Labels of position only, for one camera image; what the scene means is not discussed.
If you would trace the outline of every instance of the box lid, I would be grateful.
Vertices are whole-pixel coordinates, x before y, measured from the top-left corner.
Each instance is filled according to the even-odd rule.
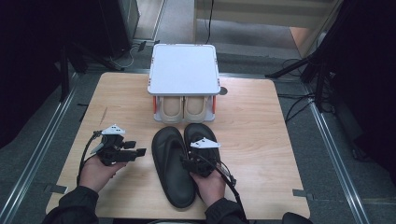
[[[154,46],[148,80],[152,95],[216,95],[220,91],[215,47]]]

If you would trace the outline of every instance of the black shoe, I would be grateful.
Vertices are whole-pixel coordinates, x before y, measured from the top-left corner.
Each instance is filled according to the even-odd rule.
[[[217,142],[212,130],[202,123],[192,123],[186,127],[184,130],[184,143],[187,148],[187,159],[183,160],[183,167],[190,172],[207,177],[215,170],[217,163],[220,162],[220,154],[218,147],[191,147],[191,143],[204,138]]]
[[[180,157],[186,158],[183,138],[175,127],[159,130],[152,140],[152,157],[168,201],[177,208],[190,206],[195,187],[190,173],[183,169]]]

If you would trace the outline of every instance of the left hand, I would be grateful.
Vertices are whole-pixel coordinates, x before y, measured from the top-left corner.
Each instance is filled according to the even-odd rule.
[[[79,185],[99,192],[127,162],[117,162],[116,164],[105,166],[97,155],[88,159],[81,171]]]

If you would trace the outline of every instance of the right hand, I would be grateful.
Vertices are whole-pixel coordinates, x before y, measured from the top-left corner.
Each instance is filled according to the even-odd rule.
[[[225,182],[217,170],[207,177],[201,177],[194,173],[190,173],[190,175],[197,183],[201,198],[206,206],[209,207],[212,203],[224,198]]]
[[[117,162],[116,164],[105,166],[97,155],[92,156],[82,168],[79,185],[99,192],[110,178],[126,164],[126,162]]]

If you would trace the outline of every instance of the black jacket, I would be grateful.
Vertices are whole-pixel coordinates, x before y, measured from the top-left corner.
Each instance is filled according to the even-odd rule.
[[[59,206],[52,209],[44,218],[43,224],[97,224],[95,207],[99,195],[92,189],[76,187],[59,201]],[[206,223],[244,223],[241,207],[225,198],[218,200],[207,208]]]

